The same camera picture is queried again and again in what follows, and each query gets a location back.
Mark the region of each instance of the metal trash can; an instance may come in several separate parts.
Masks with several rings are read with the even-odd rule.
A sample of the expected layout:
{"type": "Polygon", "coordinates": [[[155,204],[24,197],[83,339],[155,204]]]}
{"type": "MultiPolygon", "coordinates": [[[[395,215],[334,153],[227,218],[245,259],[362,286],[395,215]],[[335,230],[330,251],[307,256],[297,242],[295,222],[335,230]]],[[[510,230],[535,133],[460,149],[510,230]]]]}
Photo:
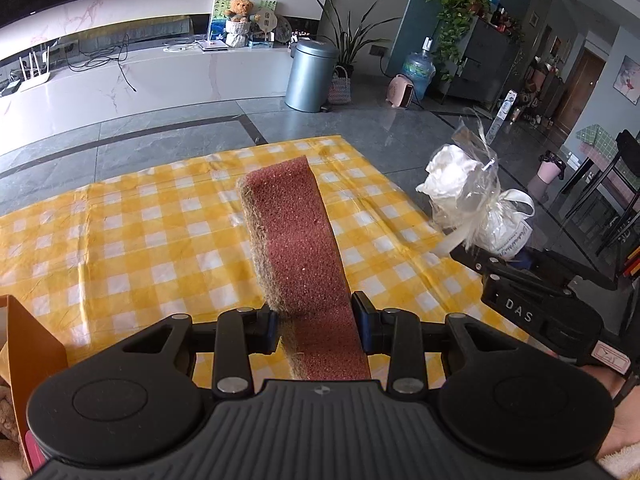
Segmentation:
{"type": "Polygon", "coordinates": [[[338,49],[330,43],[300,39],[284,102],[301,112],[319,112],[329,95],[338,49]]]}

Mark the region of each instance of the green tablecloth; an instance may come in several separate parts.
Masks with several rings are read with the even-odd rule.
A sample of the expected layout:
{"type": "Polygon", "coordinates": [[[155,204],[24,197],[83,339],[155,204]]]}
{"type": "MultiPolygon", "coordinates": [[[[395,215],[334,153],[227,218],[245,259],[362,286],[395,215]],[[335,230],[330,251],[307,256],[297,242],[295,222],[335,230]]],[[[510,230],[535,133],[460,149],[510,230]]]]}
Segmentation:
{"type": "MultiPolygon", "coordinates": [[[[582,142],[586,142],[598,150],[598,152],[607,160],[607,163],[611,162],[618,152],[616,139],[611,137],[599,124],[587,126],[579,130],[575,136],[582,142]]],[[[634,189],[640,188],[640,178],[636,177],[631,170],[629,170],[624,161],[620,160],[616,164],[616,169],[626,178],[634,189]]]]}

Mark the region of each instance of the human hand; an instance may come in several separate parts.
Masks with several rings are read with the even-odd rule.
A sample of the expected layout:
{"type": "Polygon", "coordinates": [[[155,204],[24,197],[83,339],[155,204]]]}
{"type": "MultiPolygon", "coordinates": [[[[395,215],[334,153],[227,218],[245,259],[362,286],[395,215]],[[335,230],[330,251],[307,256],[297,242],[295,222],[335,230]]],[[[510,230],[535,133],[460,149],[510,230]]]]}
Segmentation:
{"type": "MultiPolygon", "coordinates": [[[[625,379],[610,368],[583,366],[581,370],[599,380],[614,397],[625,379]]],[[[640,442],[640,388],[634,388],[616,407],[616,414],[609,434],[604,440],[597,458],[616,453],[624,447],[640,442]]]]}

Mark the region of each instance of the red sponge strip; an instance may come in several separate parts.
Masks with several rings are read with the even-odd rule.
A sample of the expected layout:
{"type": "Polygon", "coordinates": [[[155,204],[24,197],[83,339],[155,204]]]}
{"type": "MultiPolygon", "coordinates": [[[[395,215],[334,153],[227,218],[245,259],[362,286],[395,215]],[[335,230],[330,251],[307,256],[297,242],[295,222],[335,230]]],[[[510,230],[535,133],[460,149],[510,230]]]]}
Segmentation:
{"type": "Polygon", "coordinates": [[[340,253],[306,158],[253,171],[239,189],[258,283],[282,314],[294,377],[369,379],[340,253]]]}

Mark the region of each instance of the teddy bear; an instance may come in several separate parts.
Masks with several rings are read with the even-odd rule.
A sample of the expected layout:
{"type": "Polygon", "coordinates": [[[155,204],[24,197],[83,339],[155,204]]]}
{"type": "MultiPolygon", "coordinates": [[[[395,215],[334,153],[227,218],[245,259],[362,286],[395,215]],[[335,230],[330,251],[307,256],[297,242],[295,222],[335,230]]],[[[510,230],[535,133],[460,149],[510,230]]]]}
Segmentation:
{"type": "Polygon", "coordinates": [[[229,8],[225,10],[225,16],[232,22],[257,22],[260,20],[260,14],[249,15],[254,3],[251,0],[231,0],[229,8]]]}

